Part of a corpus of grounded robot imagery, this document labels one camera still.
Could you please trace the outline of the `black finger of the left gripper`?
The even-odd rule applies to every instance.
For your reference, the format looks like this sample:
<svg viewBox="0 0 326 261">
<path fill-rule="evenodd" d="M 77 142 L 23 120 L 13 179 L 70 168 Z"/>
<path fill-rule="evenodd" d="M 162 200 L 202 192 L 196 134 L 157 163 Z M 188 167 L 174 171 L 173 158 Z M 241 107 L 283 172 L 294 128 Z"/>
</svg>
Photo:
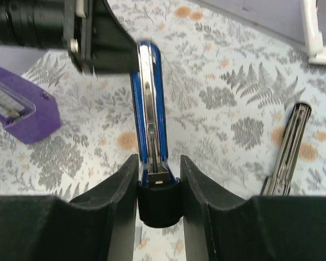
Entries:
<svg viewBox="0 0 326 261">
<path fill-rule="evenodd" d="M 91 65 L 97 74 L 139 71 L 137 43 L 117 20 L 107 1 L 93 2 Z"/>
</svg>

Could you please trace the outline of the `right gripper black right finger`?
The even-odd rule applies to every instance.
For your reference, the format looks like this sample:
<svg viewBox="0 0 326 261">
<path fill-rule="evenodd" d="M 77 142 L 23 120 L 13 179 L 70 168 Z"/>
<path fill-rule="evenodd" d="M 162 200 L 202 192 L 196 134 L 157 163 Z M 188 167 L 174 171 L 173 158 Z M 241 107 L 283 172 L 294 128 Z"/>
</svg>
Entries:
<svg viewBox="0 0 326 261">
<path fill-rule="evenodd" d="M 242 199 L 180 160 L 187 260 L 326 260 L 326 196 Z"/>
</svg>

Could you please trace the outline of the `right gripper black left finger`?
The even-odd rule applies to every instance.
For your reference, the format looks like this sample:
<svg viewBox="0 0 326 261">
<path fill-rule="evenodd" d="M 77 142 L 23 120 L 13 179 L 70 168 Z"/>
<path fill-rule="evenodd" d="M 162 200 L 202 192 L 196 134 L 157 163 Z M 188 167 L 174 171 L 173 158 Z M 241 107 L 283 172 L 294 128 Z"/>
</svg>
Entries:
<svg viewBox="0 0 326 261">
<path fill-rule="evenodd" d="M 132 260 L 139 159 L 66 202 L 0 196 L 0 260 Z"/>
</svg>

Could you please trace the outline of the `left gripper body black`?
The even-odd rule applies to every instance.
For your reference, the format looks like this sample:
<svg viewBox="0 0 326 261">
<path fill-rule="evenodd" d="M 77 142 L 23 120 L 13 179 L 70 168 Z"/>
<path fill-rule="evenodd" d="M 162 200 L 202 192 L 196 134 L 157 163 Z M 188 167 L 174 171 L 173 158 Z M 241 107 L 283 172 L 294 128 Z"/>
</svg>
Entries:
<svg viewBox="0 0 326 261">
<path fill-rule="evenodd" d="M 93 1 L 0 1 L 0 45 L 65 49 L 75 67 L 90 62 Z"/>
</svg>

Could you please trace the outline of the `blue stapler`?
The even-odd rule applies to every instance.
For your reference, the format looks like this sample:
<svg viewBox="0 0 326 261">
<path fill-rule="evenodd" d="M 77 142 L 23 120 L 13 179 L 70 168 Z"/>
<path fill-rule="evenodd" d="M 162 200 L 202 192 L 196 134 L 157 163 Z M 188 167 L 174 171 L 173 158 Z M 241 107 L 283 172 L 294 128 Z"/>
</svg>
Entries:
<svg viewBox="0 0 326 261">
<path fill-rule="evenodd" d="M 179 178 L 168 165 L 161 53 L 149 40 L 137 43 L 139 71 L 131 88 L 142 170 L 137 200 L 140 220 L 151 228 L 175 225 L 183 215 Z"/>
</svg>

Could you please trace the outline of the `purple stapler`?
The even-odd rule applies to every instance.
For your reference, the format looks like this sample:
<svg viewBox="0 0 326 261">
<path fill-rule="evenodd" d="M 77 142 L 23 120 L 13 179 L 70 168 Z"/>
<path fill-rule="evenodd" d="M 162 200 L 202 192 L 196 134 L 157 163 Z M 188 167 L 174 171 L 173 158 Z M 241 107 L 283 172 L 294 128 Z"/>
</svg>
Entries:
<svg viewBox="0 0 326 261">
<path fill-rule="evenodd" d="M 61 127 L 55 98 L 36 84 L 0 67 L 0 127 L 24 144 Z"/>
</svg>

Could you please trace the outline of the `white stapler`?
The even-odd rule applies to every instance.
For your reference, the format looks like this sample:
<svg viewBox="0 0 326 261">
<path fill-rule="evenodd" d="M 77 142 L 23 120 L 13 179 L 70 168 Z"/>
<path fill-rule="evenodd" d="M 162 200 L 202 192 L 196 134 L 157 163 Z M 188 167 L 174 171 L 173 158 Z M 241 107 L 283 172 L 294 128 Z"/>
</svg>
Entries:
<svg viewBox="0 0 326 261">
<path fill-rule="evenodd" d="M 309 63 L 326 65 L 326 46 L 318 26 L 316 3 L 317 1 L 314 0 L 301 1 L 305 47 L 309 56 Z"/>
</svg>

